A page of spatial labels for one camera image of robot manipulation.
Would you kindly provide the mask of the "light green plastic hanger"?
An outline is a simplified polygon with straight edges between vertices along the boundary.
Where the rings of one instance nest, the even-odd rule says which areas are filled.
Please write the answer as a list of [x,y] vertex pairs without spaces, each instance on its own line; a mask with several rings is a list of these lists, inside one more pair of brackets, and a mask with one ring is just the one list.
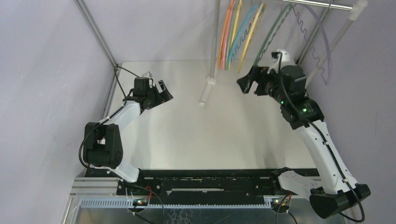
[[228,26],[229,28],[229,32],[228,32],[228,38],[227,38],[227,48],[226,48],[226,57],[225,57],[225,66],[224,66],[224,70],[228,70],[228,56],[231,50],[231,45],[232,45],[232,35],[233,35],[233,26],[234,26],[234,21],[235,21],[235,17],[236,17],[236,11],[237,11],[237,7],[239,5],[239,0],[235,0],[233,7],[232,7],[232,13],[231,13],[231,20],[230,20],[230,24]]

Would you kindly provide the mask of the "teal plastic hanger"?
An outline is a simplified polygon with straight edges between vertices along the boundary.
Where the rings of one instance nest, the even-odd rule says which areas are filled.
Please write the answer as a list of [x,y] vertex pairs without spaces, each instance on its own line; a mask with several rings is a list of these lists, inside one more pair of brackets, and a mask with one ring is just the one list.
[[234,43],[232,45],[233,52],[232,52],[231,60],[233,57],[235,57],[238,49],[241,47],[243,41],[246,39],[246,36],[248,35],[248,32],[251,27],[251,23],[253,21],[252,17],[255,16],[255,12],[256,12],[258,6],[259,6],[259,4],[253,5],[243,20],[240,18],[240,15],[239,15],[239,22],[238,22],[238,26],[236,29],[236,36],[235,36]]

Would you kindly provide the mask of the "pink plastic hanger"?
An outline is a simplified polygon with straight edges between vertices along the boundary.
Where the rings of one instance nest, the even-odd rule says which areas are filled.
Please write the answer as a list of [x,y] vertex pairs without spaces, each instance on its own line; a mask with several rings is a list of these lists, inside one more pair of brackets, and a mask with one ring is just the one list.
[[227,8],[227,13],[226,13],[226,22],[224,26],[224,35],[223,35],[223,42],[222,42],[222,53],[221,53],[221,69],[225,70],[225,65],[226,65],[226,51],[227,51],[227,42],[228,42],[228,36],[229,36],[229,29],[230,29],[230,23],[231,23],[231,18],[233,14],[233,10],[235,7],[236,1],[231,0],[230,4]]

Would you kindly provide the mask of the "pale yellow plastic hanger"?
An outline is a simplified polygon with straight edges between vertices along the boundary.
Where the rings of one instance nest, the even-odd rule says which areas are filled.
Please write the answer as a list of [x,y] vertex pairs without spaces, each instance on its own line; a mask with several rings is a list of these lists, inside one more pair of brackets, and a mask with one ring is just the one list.
[[246,42],[245,42],[245,45],[244,45],[244,48],[243,48],[243,51],[242,51],[242,54],[241,54],[241,57],[240,57],[240,60],[239,60],[239,63],[238,63],[237,73],[240,73],[240,71],[242,69],[243,62],[244,62],[244,59],[245,59],[246,54],[248,52],[249,46],[250,46],[250,44],[252,42],[252,39],[254,37],[254,33],[255,33],[255,30],[256,30],[256,27],[260,23],[261,17],[262,17],[261,15],[265,12],[265,10],[266,10],[266,4],[261,2],[259,4],[256,12],[255,12],[255,16],[254,16],[253,21],[251,23],[251,27],[250,27],[250,30],[248,32],[248,35],[247,35],[247,38],[246,38]]

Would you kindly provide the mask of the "dark green plastic hanger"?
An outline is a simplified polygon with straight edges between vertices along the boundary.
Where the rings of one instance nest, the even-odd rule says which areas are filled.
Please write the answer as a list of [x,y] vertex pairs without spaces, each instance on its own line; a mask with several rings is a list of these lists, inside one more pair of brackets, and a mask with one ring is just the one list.
[[281,25],[284,23],[285,19],[289,15],[290,11],[293,8],[293,4],[289,3],[285,7],[282,8],[280,13],[278,14],[277,18],[275,19],[274,23],[272,24],[271,28],[269,29],[259,51],[254,60],[253,67],[258,67],[258,63],[261,61],[263,55],[268,50],[269,46],[271,45],[273,39],[275,38],[278,30],[280,29]]

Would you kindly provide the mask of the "purple plastic hanger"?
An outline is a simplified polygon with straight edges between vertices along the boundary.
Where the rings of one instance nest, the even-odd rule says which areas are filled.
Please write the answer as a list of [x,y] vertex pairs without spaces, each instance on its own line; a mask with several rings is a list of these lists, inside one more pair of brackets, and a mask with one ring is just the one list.
[[319,71],[322,71],[322,74],[325,72],[325,69],[323,68],[323,64],[325,62],[327,62],[327,72],[328,72],[328,75],[329,75],[328,77],[331,76],[331,74],[332,74],[332,58],[331,58],[332,50],[331,50],[329,39],[328,39],[327,33],[325,31],[325,28],[324,28],[324,24],[323,24],[324,20],[325,20],[325,17],[326,17],[325,10],[322,10],[322,13],[320,14],[320,16],[318,16],[316,14],[316,12],[310,6],[303,5],[303,4],[300,4],[300,5],[304,6],[312,14],[313,18],[316,21],[316,24],[315,24],[315,27],[313,28],[312,32],[308,35],[308,31],[304,27],[304,20],[301,19],[300,12],[295,10],[295,7],[297,6],[297,4],[293,5],[293,8],[292,8],[293,13],[295,14],[295,17],[296,17],[297,23],[299,25],[300,31],[303,34],[303,38],[305,40],[302,52],[300,53],[299,57],[297,58],[297,64],[301,65],[301,63],[303,62],[304,57],[306,56],[306,54],[308,53],[308,51],[311,48],[311,45],[312,45],[312,43],[313,43],[313,41],[314,41],[314,39],[316,37],[317,32],[321,33],[323,41],[324,41],[324,45],[325,45],[325,54],[324,54],[324,57],[323,57],[323,59],[324,59],[323,62],[321,62],[322,59],[320,59],[319,57],[315,56],[316,48],[312,47],[312,58],[316,62],[316,68],[315,69],[317,71],[313,70],[311,72],[311,74],[307,77],[306,87],[308,87],[309,84],[312,82],[312,80],[314,79],[314,77],[317,75],[317,73]]

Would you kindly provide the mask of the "orange plastic hanger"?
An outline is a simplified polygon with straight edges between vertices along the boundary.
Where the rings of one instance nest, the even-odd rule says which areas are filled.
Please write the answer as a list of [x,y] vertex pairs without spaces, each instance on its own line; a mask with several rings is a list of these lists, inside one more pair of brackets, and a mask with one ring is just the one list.
[[218,62],[217,62],[217,69],[221,69],[222,65],[222,60],[225,58],[224,56],[224,39],[226,35],[226,26],[227,26],[227,21],[229,18],[230,11],[233,7],[234,0],[230,0],[227,6],[226,14],[224,16],[224,21],[223,21],[223,26],[222,26],[222,31],[221,31],[221,38],[220,38],[220,44],[219,44],[219,55],[218,55]]

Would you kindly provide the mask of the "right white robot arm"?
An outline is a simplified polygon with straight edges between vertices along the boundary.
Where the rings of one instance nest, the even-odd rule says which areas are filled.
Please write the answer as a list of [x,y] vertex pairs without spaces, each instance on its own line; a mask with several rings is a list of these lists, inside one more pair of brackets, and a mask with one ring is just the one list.
[[323,219],[361,206],[370,196],[370,188],[358,183],[342,161],[319,105],[306,95],[302,69],[295,65],[279,69],[254,66],[237,80],[245,94],[253,83],[257,83],[255,95],[269,96],[280,105],[283,118],[305,144],[320,177],[315,181],[288,167],[280,168],[271,173],[272,192],[290,191],[303,197]]

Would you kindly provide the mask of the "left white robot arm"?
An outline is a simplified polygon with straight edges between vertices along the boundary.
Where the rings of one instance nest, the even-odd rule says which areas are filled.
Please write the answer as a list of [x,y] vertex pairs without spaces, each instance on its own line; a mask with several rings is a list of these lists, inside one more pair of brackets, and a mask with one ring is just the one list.
[[84,138],[79,148],[83,166],[107,169],[128,182],[128,189],[139,195],[145,191],[146,182],[139,178],[140,169],[124,158],[121,132],[144,111],[153,109],[173,99],[163,80],[137,77],[121,107],[97,122],[85,125]]

